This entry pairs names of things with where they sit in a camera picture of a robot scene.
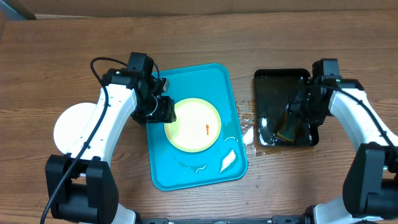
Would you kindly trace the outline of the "yellow green sponge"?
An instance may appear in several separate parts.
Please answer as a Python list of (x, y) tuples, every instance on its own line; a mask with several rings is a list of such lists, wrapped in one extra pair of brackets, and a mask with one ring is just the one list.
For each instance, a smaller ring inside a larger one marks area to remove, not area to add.
[(285, 112), (277, 122), (275, 134), (287, 142), (294, 142), (296, 133), (300, 130), (302, 120), (292, 113)]

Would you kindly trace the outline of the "green rimmed plate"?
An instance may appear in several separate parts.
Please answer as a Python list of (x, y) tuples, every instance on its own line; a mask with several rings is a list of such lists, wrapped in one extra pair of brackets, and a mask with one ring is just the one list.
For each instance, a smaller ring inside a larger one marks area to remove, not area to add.
[(164, 124), (167, 139), (183, 152), (202, 152), (212, 146), (221, 133), (221, 116), (209, 102), (187, 98), (175, 104), (177, 118)]

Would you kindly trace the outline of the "white plate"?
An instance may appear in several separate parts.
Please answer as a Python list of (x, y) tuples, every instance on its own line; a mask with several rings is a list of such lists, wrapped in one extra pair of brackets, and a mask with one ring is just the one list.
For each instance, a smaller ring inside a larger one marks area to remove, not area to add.
[(62, 154), (78, 152), (73, 148), (75, 141), (80, 139), (80, 134), (95, 110), (94, 103), (79, 103), (65, 110), (53, 129), (53, 140)]

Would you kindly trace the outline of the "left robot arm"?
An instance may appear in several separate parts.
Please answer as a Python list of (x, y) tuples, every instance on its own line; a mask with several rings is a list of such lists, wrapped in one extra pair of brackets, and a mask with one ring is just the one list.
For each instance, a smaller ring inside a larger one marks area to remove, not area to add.
[(141, 126), (173, 123), (174, 101), (169, 80), (147, 54), (132, 52), (119, 69), (97, 77), (98, 102), (80, 103), (58, 118), (53, 138), (59, 155), (45, 165), (49, 194), (42, 219), (51, 215), (73, 223), (140, 223), (135, 211), (122, 206), (110, 165), (128, 119)]

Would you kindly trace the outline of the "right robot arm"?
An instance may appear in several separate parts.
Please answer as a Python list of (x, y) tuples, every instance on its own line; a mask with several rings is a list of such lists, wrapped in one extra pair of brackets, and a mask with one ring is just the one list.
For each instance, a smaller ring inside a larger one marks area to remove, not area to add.
[(397, 218), (397, 135), (377, 115), (355, 79), (340, 75), (336, 59), (312, 65), (312, 78), (289, 100), (289, 110), (319, 126), (335, 117), (348, 135), (356, 155), (343, 184), (343, 193), (327, 203), (312, 205), (303, 223), (377, 223)]

